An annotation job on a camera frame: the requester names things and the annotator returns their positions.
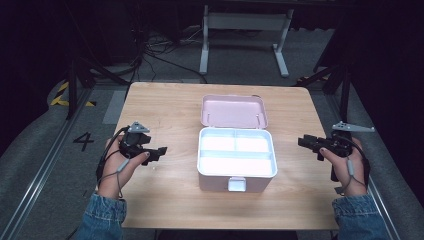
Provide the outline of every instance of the gray floor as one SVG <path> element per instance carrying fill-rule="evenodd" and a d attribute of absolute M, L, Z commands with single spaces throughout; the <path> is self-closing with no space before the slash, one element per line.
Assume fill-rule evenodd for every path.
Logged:
<path fill-rule="evenodd" d="M 205 76 L 210 84 L 291 86 L 299 77 L 310 76 L 332 31 L 290 31 L 283 49 L 290 76 L 281 78 L 271 45 L 278 33 L 217 32 L 210 39 L 209 69 Z M 201 44 L 197 41 L 174 51 L 158 55 L 195 71 L 199 68 Z M 110 68 L 125 68 L 125 64 Z M 135 81 L 172 81 L 199 83 L 199 75 L 185 69 L 145 57 L 135 75 Z M 51 102 L 61 82 L 46 98 Z M 339 120 L 337 101 L 339 94 L 325 96 L 318 82 L 308 89 L 326 133 Z M 82 107 L 72 121 L 65 121 L 67 107 L 50 106 L 50 110 L 29 125 L 0 159 L 0 232 L 6 229 L 10 219 L 25 197 L 27 189 L 33 189 L 32 181 L 40 168 L 46 166 L 46 181 L 35 191 L 33 203 L 27 204 L 20 224 L 13 222 L 17 239 L 64 239 L 78 226 L 88 197 L 95 186 L 95 169 L 104 148 L 104 141 L 111 136 L 123 104 L 125 87 L 110 80 L 99 80 L 92 91 L 79 91 L 79 96 L 95 101 L 95 107 Z M 353 124 L 373 126 L 360 99 L 351 91 L 349 121 Z M 71 130 L 63 132 L 62 127 Z M 82 144 L 73 143 L 79 136 L 90 132 L 94 143 L 82 151 Z M 380 210 L 386 218 L 393 239 L 421 239 L 424 236 L 424 212 L 397 170 L 377 133 L 356 134 L 364 143 L 371 161 L 372 180 L 385 208 Z M 52 153 L 52 147 L 58 146 Z M 301 240 L 329 240 L 329 231 L 298 231 Z M 125 229 L 125 239 L 153 239 L 154 230 Z"/>

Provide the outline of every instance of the box compartment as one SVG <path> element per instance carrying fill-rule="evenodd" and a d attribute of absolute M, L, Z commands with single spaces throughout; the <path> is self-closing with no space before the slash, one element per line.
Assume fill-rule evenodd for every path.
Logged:
<path fill-rule="evenodd" d="M 259 129 L 267 126 L 262 100 L 256 96 L 207 95 L 201 119 L 208 127 L 199 134 L 200 188 L 264 191 L 277 174 L 277 164 L 271 134 Z"/>

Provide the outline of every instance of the white plastic box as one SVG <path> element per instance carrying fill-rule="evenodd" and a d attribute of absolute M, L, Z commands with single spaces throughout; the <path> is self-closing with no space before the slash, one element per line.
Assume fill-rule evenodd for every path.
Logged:
<path fill-rule="evenodd" d="M 277 174 L 263 101 L 257 96 L 203 98 L 197 169 L 206 191 L 262 192 Z"/>

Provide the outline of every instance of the table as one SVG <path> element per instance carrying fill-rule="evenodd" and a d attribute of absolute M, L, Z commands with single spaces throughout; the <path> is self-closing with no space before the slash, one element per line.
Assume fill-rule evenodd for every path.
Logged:
<path fill-rule="evenodd" d="M 199 188 L 197 151 L 202 97 L 261 96 L 272 134 L 278 173 L 262 193 L 207 192 Z M 325 136 L 304 88 L 132 84 L 117 130 L 139 121 L 150 128 L 146 148 L 168 147 L 159 162 L 136 169 L 123 189 L 123 224 L 152 229 L 337 229 L 331 202 L 337 198 L 329 162 L 297 145 L 308 133 Z"/>

